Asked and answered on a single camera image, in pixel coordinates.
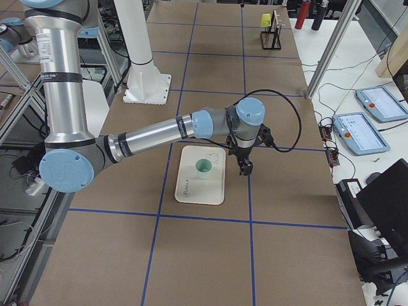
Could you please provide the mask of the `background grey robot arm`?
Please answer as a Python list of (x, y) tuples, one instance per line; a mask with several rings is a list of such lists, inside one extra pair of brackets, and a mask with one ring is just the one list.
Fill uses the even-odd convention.
[(1, 46), (14, 61), (39, 63), (38, 44), (17, 17), (1, 20)]

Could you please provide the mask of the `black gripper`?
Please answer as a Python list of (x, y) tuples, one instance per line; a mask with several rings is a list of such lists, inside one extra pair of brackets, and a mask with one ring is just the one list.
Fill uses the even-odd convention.
[(274, 139), (269, 127), (260, 125), (258, 134), (250, 140), (243, 140), (238, 136), (228, 135), (228, 155), (234, 155), (240, 168), (240, 175), (248, 176), (252, 173), (253, 163), (249, 159), (252, 148), (261, 144), (267, 147), (274, 146)]

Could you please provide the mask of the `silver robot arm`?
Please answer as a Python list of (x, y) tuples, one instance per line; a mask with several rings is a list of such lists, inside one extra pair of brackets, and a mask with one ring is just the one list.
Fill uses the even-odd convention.
[(225, 136), (240, 173), (249, 175), (253, 147), (273, 145), (264, 125), (265, 107), (246, 97), (221, 110), (204, 108), (137, 131), (99, 136), (87, 126), (78, 35), (98, 31), (96, 1), (24, 1), (25, 19), (35, 30), (50, 132), (39, 165), (45, 183), (62, 193), (87, 187), (101, 171), (155, 147), (186, 138)]

